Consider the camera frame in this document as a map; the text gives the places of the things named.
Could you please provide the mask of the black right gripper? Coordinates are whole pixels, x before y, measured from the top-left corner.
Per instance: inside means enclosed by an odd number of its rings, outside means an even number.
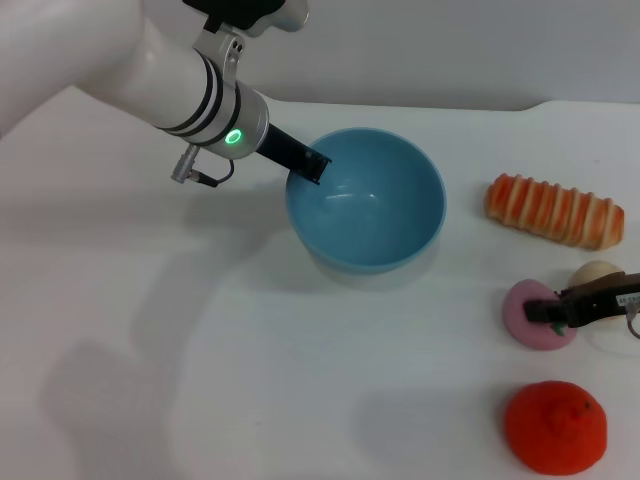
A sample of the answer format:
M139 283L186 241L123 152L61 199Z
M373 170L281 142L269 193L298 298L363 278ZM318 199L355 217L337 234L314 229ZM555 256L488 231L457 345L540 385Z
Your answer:
M639 274L613 273L566 291L562 300L528 300L530 323L569 323L579 328L606 318L639 312Z

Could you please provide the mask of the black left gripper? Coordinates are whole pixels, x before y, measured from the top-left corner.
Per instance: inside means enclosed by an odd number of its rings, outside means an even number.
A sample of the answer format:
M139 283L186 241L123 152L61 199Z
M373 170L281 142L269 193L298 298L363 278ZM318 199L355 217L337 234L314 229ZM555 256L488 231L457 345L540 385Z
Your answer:
M331 159L269 124L257 153L318 185Z

